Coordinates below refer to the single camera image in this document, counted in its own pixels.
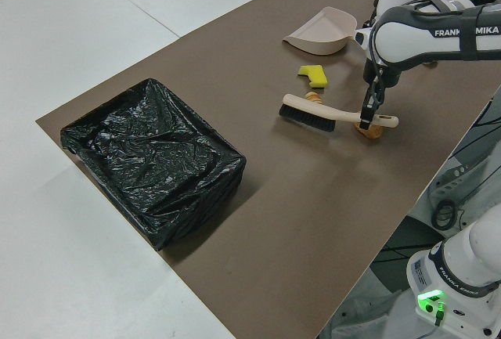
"white floor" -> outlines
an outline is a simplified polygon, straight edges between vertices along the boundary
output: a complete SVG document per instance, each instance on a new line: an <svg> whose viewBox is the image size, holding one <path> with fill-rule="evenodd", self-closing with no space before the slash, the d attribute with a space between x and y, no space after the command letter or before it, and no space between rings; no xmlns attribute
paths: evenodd
<svg viewBox="0 0 501 339"><path fill-rule="evenodd" d="M7 338L233 338L35 120L250 0L0 0Z"/></svg>

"black band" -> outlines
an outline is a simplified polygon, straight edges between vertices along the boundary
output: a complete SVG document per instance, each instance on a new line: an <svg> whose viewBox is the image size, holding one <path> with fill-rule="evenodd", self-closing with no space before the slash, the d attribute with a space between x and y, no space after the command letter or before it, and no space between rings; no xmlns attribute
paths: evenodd
<svg viewBox="0 0 501 339"><path fill-rule="evenodd" d="M484 6L463 11L460 21L460 51L463 61L477 61L477 24Z"/></svg>
<svg viewBox="0 0 501 339"><path fill-rule="evenodd" d="M469 298L484 298L499 287L499 282L494 282L484 287L474 287L459 280L445 262L444 246L446 241L447 240L442 241L440 247L434 254L430 251L428 258L433 261L437 268L438 275L440 275L449 287Z"/></svg>

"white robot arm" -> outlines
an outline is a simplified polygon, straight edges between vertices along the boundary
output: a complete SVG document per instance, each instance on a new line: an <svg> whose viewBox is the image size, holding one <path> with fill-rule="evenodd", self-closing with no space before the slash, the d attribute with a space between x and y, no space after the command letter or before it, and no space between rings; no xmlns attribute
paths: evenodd
<svg viewBox="0 0 501 339"><path fill-rule="evenodd" d="M501 332L501 205L409 259L416 313L462 339Z"/></svg>

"brown mat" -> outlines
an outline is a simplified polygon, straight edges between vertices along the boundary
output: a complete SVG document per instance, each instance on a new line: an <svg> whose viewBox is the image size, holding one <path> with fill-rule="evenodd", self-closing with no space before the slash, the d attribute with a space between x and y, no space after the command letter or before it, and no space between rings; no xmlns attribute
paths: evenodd
<svg viewBox="0 0 501 339"><path fill-rule="evenodd" d="M305 64L325 67L326 104L359 110L360 50L310 56L281 39L328 5L362 24L372 2L255 0L38 121L59 144L64 125L152 77L247 157L226 213L161 253L239 339L313 339L499 84L497 62L405 72L381 111L401 124L376 142L279 118L283 95L308 89Z"/></svg>

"black strap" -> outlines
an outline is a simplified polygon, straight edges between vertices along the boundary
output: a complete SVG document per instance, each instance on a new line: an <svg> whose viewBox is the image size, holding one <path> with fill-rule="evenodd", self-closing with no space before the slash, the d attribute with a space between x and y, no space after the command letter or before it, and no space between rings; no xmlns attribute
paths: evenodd
<svg viewBox="0 0 501 339"><path fill-rule="evenodd" d="M478 60L477 24L484 6L476 6L463 11L460 20L460 51L463 61Z"/></svg>

